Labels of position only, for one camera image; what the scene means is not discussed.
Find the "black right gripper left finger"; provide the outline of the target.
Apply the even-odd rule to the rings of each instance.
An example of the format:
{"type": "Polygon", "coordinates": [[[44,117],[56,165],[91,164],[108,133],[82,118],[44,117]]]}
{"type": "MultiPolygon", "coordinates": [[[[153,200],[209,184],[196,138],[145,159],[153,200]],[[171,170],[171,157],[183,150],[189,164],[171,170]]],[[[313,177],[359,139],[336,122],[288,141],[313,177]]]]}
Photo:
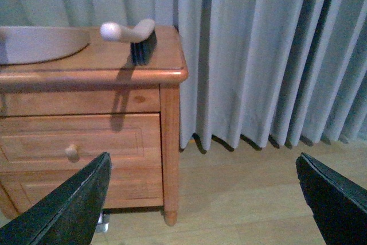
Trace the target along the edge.
{"type": "Polygon", "coordinates": [[[104,152],[1,227],[1,244],[90,244],[111,177],[104,152]]]}

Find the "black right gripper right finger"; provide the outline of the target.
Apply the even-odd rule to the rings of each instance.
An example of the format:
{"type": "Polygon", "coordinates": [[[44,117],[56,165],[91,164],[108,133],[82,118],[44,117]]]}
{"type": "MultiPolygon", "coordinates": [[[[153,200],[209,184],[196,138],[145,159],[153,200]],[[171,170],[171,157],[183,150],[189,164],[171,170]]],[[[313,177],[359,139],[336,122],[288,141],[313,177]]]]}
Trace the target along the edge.
{"type": "Polygon", "coordinates": [[[326,244],[366,244],[366,189],[302,153],[296,172],[326,244]]]}

